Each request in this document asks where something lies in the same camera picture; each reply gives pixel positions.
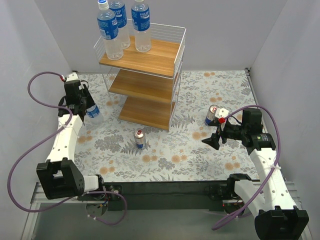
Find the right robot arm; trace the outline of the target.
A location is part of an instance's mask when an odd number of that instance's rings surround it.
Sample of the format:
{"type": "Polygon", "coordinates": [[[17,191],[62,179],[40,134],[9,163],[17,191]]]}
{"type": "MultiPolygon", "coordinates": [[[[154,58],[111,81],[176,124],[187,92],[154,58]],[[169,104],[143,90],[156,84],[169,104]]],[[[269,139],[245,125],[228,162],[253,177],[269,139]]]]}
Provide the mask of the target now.
{"type": "Polygon", "coordinates": [[[240,108],[242,120],[238,124],[229,122],[234,114],[227,109],[215,105],[208,109],[204,122],[217,129],[202,142],[218,150],[220,143],[225,144],[228,139],[241,141],[261,182],[260,187],[255,188],[247,175],[230,175],[227,195],[232,199],[240,198],[244,205],[219,220],[212,230],[222,228],[249,209],[259,239],[298,240],[309,222],[309,216],[306,210],[298,208],[286,186],[279,166],[281,141],[263,132],[263,109],[259,105],[240,108]]]}

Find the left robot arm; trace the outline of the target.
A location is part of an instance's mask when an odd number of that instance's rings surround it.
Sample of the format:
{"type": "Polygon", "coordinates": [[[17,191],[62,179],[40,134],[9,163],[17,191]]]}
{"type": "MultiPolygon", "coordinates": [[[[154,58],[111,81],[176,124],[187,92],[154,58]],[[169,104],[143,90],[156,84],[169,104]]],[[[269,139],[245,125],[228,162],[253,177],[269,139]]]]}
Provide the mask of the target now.
{"type": "Polygon", "coordinates": [[[80,172],[75,164],[75,149],[85,117],[97,121],[102,121],[103,117],[88,87],[80,80],[66,80],[64,90],[58,111],[58,126],[62,131],[55,136],[46,161],[37,165],[37,176],[49,200],[87,192],[95,200],[101,200],[107,193],[103,178],[99,174],[80,172]]]}

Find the small Pocari Sweat bottle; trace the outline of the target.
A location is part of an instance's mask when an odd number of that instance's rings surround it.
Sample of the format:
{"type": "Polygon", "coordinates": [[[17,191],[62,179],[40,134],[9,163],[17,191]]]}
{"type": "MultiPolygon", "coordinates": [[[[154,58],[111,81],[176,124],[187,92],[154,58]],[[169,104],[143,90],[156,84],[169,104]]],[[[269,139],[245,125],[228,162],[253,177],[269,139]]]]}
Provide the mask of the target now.
{"type": "Polygon", "coordinates": [[[96,104],[86,109],[86,115],[89,117],[90,121],[94,124],[100,124],[104,120],[104,117],[101,114],[100,109],[96,104]]]}

